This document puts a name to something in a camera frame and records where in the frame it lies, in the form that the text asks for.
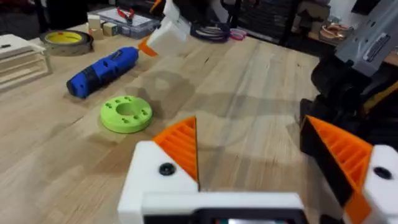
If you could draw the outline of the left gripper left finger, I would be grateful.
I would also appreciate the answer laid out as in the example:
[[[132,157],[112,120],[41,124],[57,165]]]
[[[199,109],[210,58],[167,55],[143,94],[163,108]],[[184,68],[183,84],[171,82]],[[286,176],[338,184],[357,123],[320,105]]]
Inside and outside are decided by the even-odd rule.
[[[197,119],[191,116],[136,144],[119,199],[119,222],[144,222],[145,194],[199,189]]]

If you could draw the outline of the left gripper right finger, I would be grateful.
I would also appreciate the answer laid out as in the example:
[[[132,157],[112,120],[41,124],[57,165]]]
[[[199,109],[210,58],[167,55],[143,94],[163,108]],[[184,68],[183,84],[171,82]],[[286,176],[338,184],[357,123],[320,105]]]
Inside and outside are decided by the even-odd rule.
[[[313,157],[342,208],[320,223],[397,224],[397,151],[306,115],[300,150]]]

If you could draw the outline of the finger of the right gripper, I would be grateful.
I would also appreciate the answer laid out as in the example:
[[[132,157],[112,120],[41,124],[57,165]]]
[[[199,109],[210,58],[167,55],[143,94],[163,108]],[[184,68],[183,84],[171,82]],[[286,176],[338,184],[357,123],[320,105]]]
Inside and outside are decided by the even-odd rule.
[[[153,15],[163,15],[172,21],[177,21],[180,17],[180,10],[172,0],[155,0],[149,12]]]
[[[168,56],[177,54],[190,35],[190,24],[182,19],[163,19],[160,26],[146,37],[138,49],[148,56]]]

